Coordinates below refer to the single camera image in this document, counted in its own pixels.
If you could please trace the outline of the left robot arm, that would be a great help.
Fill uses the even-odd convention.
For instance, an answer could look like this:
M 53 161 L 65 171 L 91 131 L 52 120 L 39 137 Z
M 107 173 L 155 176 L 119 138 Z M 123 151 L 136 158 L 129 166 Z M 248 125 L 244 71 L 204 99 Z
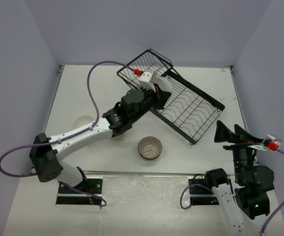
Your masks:
M 68 184 L 76 193 L 84 192 L 87 187 L 84 173 L 81 168 L 64 163 L 64 158 L 94 142 L 122 135 L 151 109 L 162 110 L 172 95 L 172 85 L 164 77 L 151 82 L 139 79 L 139 83 L 141 88 L 129 90 L 112 109 L 84 129 L 52 137 L 38 134 L 29 157 L 39 181 L 55 179 Z

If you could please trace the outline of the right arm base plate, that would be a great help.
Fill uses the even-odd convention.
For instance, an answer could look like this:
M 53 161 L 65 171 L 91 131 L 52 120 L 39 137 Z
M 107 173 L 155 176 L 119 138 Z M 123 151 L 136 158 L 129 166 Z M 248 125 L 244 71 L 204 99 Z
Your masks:
M 193 178 L 188 179 L 189 185 L 201 184 L 205 186 L 204 175 L 196 174 Z M 219 202 L 215 195 L 200 186 L 194 186 L 189 189 L 190 202 L 192 206 L 216 206 Z

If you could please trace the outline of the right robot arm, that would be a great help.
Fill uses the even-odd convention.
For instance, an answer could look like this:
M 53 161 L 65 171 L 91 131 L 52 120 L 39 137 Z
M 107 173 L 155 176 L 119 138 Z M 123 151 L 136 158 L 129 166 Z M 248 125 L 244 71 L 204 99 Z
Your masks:
M 224 143 L 223 148 L 231 151 L 234 182 L 239 187 L 232 188 L 227 173 L 219 168 L 206 172 L 205 190 L 216 196 L 231 236 L 262 236 L 261 228 L 270 213 L 267 193 L 274 190 L 274 172 L 255 164 L 255 157 L 258 150 L 278 148 L 280 139 L 273 135 L 256 138 L 237 124 L 231 131 L 219 120 L 214 141 Z

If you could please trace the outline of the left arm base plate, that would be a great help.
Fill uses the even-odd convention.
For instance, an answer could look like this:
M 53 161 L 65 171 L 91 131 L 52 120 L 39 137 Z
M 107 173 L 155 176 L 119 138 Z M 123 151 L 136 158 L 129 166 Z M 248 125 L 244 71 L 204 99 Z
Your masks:
M 102 197 L 102 178 L 88 178 L 89 184 L 82 187 L 80 191 L 87 192 L 98 197 Z M 60 183 L 57 192 L 56 205 L 84 205 L 84 206 L 99 206 L 102 203 L 101 199 L 87 194 L 80 194 L 72 189 L 69 189 L 64 184 Z

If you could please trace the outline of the brown white patterned bowl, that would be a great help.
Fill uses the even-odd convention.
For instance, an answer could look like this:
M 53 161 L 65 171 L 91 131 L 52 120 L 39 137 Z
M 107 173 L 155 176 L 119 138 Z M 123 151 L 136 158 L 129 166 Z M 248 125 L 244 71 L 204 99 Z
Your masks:
M 153 136 L 142 138 L 138 143 L 138 153 L 145 160 L 157 159 L 163 151 L 161 141 Z

